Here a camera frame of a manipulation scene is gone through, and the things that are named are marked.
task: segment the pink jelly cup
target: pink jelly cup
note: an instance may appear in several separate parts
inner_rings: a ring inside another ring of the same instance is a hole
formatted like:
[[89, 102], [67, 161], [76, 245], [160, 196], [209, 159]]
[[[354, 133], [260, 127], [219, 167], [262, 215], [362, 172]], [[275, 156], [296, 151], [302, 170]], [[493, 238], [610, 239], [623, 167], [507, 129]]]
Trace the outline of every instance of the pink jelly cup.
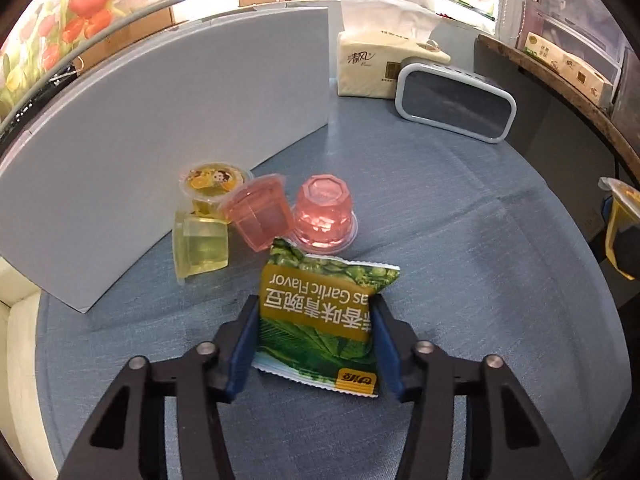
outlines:
[[308, 179], [293, 209], [296, 242], [316, 254], [335, 254], [347, 248], [358, 233], [349, 188], [336, 176]]
[[284, 177], [270, 174], [238, 187], [220, 205], [226, 218], [254, 251], [271, 247], [274, 238], [293, 231], [293, 216], [284, 194]]

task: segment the jelly cup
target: jelly cup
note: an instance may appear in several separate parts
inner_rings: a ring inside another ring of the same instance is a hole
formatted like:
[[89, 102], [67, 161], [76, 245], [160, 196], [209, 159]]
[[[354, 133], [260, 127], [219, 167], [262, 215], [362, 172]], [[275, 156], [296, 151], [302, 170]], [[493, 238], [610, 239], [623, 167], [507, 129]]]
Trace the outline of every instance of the jelly cup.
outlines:
[[256, 252], [268, 249], [274, 238], [286, 236], [294, 227], [284, 177], [277, 174], [239, 187], [224, 199], [221, 211]]
[[310, 253], [335, 254], [358, 233], [349, 188], [330, 174], [312, 176], [300, 187], [293, 216], [295, 241]]
[[224, 162], [210, 162], [185, 174], [180, 179], [180, 188], [191, 198], [194, 214], [224, 220], [220, 203], [252, 178], [250, 171]]
[[228, 227], [225, 221], [178, 211], [174, 230], [175, 275], [187, 276], [222, 269], [229, 261]]

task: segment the wooden shelf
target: wooden shelf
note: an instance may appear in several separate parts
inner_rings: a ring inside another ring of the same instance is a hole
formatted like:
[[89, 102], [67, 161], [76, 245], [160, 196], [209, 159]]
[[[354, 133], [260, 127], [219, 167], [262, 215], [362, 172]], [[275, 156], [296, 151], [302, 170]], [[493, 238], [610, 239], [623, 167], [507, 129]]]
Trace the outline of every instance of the wooden shelf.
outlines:
[[609, 149], [618, 158], [635, 183], [640, 182], [640, 156], [638, 153], [625, 139], [625, 136], [611, 123], [604, 112], [574, 86], [542, 63], [524, 54], [524, 52], [507, 46], [495, 38], [481, 34], [476, 39], [476, 44], [483, 45], [504, 56], [515, 63], [521, 72], [534, 76], [539, 83], [558, 95], [564, 101], [564, 104], [568, 105], [592, 131], [598, 134], [601, 140], [608, 144]]

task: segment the blue tablecloth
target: blue tablecloth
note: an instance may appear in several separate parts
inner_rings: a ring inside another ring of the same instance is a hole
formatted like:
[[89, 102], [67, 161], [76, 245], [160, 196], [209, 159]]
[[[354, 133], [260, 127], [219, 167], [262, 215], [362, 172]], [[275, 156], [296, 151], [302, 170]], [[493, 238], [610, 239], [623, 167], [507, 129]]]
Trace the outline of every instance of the blue tablecloth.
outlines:
[[[392, 102], [336, 96], [328, 126], [255, 170], [274, 172], [288, 176], [291, 201], [311, 174], [347, 181], [360, 233], [343, 256], [401, 267], [384, 296], [418, 336], [464, 358], [503, 355], [575, 475], [588, 472], [630, 393], [623, 333], [580, 232], [515, 150], [404, 121]], [[228, 268], [181, 287], [165, 237], [87, 314], [43, 295], [36, 378], [58, 465], [130, 356], [183, 354], [257, 291], [266, 254], [234, 234], [230, 250]], [[456, 406], [452, 479], [465, 431]], [[173, 412], [169, 402], [170, 477], [180, 478]], [[363, 399], [252, 370], [221, 417], [238, 479], [392, 479], [410, 412], [384, 388]]]

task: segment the snack bag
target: snack bag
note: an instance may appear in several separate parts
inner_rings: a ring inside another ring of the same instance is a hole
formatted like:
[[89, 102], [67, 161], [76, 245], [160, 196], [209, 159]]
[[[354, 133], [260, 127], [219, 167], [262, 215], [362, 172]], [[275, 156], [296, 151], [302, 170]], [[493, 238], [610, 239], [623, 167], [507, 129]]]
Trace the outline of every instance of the snack bag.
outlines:
[[369, 296], [399, 267], [305, 254], [277, 238], [260, 280], [253, 366], [299, 383], [376, 397]]

